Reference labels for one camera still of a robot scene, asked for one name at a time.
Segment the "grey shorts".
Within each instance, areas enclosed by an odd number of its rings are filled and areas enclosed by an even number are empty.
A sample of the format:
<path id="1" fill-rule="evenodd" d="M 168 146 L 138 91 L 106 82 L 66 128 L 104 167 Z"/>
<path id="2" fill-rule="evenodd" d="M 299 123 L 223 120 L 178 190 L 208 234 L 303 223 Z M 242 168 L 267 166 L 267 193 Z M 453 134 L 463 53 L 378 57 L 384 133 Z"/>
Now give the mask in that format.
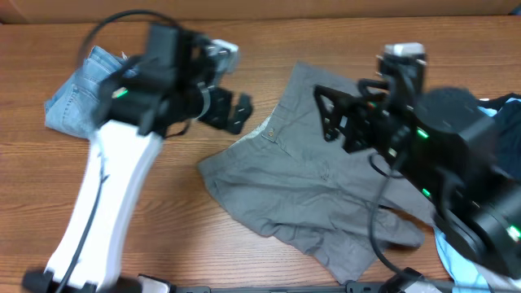
<path id="1" fill-rule="evenodd" d="M 369 151 L 348 154 L 341 142 L 324 140 L 315 85 L 357 90 L 347 78 L 298 63 L 270 116 L 198 169 L 234 220 L 315 257 L 347 282 L 375 259 L 368 220 L 384 162 L 371 166 Z"/>

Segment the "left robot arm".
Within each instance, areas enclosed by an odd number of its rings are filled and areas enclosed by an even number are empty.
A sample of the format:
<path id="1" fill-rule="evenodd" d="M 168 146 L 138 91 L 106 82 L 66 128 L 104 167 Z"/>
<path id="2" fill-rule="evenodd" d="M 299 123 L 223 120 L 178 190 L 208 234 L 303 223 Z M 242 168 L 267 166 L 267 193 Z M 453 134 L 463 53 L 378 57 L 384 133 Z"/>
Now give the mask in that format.
<path id="1" fill-rule="evenodd" d="M 168 292 L 167 282 L 121 273 L 123 246 L 143 183 L 169 127 L 199 120 L 238 134 L 251 99 L 220 87 L 239 48 L 184 28 L 153 24 L 145 52 L 99 85 L 85 176 L 68 227 L 42 269 L 29 270 L 30 292 Z"/>

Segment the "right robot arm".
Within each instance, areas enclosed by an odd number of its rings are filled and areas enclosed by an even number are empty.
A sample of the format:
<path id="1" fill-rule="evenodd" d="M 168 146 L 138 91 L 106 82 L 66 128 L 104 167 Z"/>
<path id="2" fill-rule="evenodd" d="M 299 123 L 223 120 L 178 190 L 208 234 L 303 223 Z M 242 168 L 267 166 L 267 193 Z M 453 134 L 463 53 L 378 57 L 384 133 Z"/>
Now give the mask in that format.
<path id="1" fill-rule="evenodd" d="M 358 96 L 315 87 L 324 138 L 377 151 L 434 204 L 436 226 L 462 256 L 519 278 L 520 184 L 497 165 L 494 119 L 464 89 L 369 86 L 361 81 Z"/>

